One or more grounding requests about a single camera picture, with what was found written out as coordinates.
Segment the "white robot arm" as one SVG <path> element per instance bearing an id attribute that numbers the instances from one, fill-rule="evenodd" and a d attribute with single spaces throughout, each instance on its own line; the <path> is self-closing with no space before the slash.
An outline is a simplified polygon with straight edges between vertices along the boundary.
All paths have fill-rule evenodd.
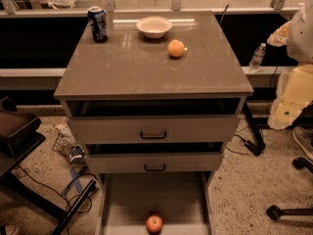
<path id="1" fill-rule="evenodd" d="M 275 47 L 287 47 L 287 54 L 297 61 L 291 70 L 283 70 L 277 84 L 268 125 L 285 129 L 313 102 L 313 0 L 299 4 L 292 19 L 276 29 L 267 39 Z"/>

